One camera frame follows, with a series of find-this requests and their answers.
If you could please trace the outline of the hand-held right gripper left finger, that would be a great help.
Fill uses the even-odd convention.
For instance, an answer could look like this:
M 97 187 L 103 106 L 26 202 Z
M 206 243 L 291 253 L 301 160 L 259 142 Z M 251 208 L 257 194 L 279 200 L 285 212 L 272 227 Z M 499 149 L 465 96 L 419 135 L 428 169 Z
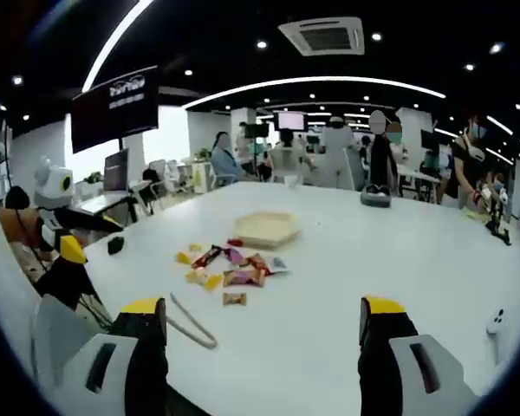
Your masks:
M 148 312 L 121 312 L 105 332 L 70 314 L 58 329 L 58 412 L 164 415 L 164 310 L 160 298 Z

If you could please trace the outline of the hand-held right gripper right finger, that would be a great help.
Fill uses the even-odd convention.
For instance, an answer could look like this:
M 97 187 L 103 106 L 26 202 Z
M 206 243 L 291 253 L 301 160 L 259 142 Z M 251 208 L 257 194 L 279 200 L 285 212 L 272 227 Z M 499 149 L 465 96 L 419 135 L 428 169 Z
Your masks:
M 466 415 L 476 404 L 461 363 L 393 300 L 361 298 L 359 347 L 362 415 Z

